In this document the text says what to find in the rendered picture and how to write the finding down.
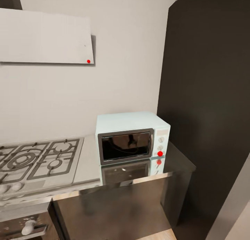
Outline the microwave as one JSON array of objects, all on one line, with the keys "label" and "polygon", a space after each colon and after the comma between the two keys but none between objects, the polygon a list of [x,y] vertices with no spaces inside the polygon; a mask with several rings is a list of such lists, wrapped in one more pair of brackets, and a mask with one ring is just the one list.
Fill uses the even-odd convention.
[{"label": "microwave", "polygon": [[99,165],[166,155],[170,125],[151,111],[97,116]]}]

